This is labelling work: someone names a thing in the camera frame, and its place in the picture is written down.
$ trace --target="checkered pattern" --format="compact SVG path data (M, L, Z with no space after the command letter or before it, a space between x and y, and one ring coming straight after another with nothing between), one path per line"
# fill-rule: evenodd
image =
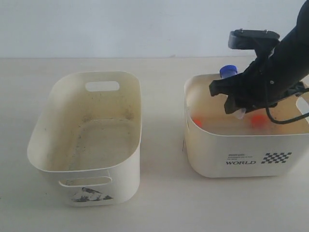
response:
M261 163L285 163L292 153L267 153Z

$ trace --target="blue bottle cap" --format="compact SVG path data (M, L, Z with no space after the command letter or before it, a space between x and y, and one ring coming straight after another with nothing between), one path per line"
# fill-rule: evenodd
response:
M225 65L220 69L219 73L223 75L225 72L235 72L237 74L237 67L235 65Z

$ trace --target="bottle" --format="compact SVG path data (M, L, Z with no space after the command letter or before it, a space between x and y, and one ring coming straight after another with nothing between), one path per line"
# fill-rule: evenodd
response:
M229 78L238 73L237 67L235 65L225 65L219 70L221 79ZM233 115L238 119L243 119L246 114L246 108L241 108L233 113Z

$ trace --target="white wall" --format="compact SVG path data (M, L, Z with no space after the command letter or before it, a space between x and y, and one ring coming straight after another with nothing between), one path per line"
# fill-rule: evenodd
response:
M205 57L251 54L229 32L283 37L305 0L0 0L0 57Z

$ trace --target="white plastic bin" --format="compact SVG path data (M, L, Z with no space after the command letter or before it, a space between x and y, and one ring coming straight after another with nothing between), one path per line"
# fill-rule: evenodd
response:
M126 72L59 80L34 128L28 159L69 205L129 200L140 184L141 92Z
M226 115L226 96L211 97L209 93L209 84L215 79L220 76L195 76L184 88L185 143L195 171L206 177L281 175L309 153L307 120L287 125L265 121L263 127L256 127L252 125L253 117L259 115L268 120L264 109L248 113L242 120ZM302 101L303 109L308 111L308 102ZM271 113L278 120L298 116L301 113L296 102L297 97L290 97Z

